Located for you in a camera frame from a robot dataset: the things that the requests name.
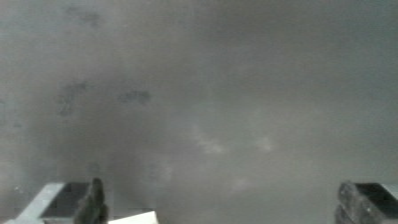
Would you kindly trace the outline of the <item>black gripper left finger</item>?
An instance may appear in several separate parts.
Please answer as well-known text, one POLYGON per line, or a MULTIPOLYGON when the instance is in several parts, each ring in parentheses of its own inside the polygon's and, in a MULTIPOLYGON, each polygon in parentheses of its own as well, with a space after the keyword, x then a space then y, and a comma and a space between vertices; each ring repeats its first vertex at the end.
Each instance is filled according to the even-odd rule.
POLYGON ((104 181, 49 183, 13 224, 107 224, 104 181))

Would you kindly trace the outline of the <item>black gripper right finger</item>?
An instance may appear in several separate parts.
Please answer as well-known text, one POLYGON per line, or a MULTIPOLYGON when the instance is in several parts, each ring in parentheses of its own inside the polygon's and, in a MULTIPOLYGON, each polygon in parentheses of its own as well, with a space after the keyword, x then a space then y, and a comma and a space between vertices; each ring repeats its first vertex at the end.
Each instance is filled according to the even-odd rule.
POLYGON ((335 224, 398 224, 398 182, 345 181, 338 200, 335 224))

